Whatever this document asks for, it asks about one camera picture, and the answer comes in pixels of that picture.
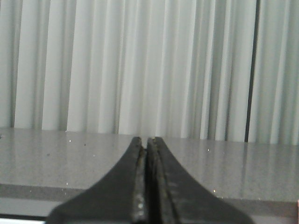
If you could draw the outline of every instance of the metal jaw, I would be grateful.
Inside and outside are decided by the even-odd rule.
[[[253,224],[196,182],[162,138],[132,139],[99,182],[59,205],[47,224]]]

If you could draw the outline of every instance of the curtain fold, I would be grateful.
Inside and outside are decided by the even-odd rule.
[[[2,0],[0,126],[296,145],[299,3],[260,4]]]

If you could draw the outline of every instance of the dark gap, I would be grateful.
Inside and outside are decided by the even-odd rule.
[[[149,208],[148,223],[162,224],[160,214],[160,198],[157,182],[157,170],[155,168],[155,159],[151,150],[148,150],[145,165],[145,193],[146,204]]]
[[[248,93],[248,106],[247,106],[247,118],[246,118],[246,129],[245,129],[245,138],[244,141],[248,142],[249,135],[249,124],[250,124],[250,113],[251,113],[251,103],[252,103],[252,90],[253,90],[253,81],[254,73],[256,67],[256,46],[257,46],[257,33],[258,33],[258,22],[260,14],[260,0],[256,0],[256,21],[254,24],[254,37],[253,37],[253,49],[251,57],[251,70],[250,70],[250,81],[249,81],[249,93]]]
[[[42,216],[22,216],[22,215],[8,215],[8,214],[0,214],[0,218],[8,218],[8,219],[22,219],[22,220],[35,220],[35,221],[45,221],[46,217]]]

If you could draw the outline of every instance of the gray countertop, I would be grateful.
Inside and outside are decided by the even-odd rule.
[[[132,136],[0,128],[0,213],[46,216],[102,178]],[[297,216],[299,147],[164,138],[204,187],[251,216]]]

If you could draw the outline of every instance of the speckled granite surface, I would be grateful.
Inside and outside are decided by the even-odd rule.
[[[46,216],[89,188],[119,160],[132,136],[0,128],[0,213]],[[164,138],[204,187],[253,217],[293,223],[299,147]]]

